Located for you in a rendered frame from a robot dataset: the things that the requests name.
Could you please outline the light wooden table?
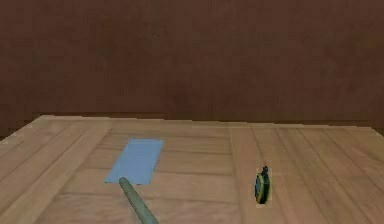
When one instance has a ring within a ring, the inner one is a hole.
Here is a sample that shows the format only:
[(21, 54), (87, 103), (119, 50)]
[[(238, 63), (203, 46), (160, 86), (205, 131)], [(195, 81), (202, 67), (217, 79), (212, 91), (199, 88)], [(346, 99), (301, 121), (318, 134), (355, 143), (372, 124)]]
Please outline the light wooden table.
[(0, 140), (0, 224), (140, 224), (105, 182), (132, 138), (164, 141), (139, 188), (159, 224), (384, 224), (384, 136), (371, 128), (62, 116)]

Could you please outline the light blue flat card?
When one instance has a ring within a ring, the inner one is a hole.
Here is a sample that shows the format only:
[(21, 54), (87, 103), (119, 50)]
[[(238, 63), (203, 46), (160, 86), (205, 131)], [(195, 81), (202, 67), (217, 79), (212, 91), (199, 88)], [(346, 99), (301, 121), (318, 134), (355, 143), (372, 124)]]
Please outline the light blue flat card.
[(164, 141), (132, 138), (113, 164), (106, 183), (118, 183), (125, 177), (131, 184), (148, 185), (157, 166)]

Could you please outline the black and yellow pocket watch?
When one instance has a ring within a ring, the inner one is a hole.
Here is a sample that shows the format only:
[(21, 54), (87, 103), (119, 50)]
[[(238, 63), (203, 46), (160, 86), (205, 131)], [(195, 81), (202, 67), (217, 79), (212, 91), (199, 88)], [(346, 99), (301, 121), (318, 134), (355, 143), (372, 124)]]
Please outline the black and yellow pocket watch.
[(269, 178), (269, 168), (264, 166), (262, 171), (257, 174), (255, 180), (255, 199), (258, 204), (266, 204), (268, 201), (271, 181)]

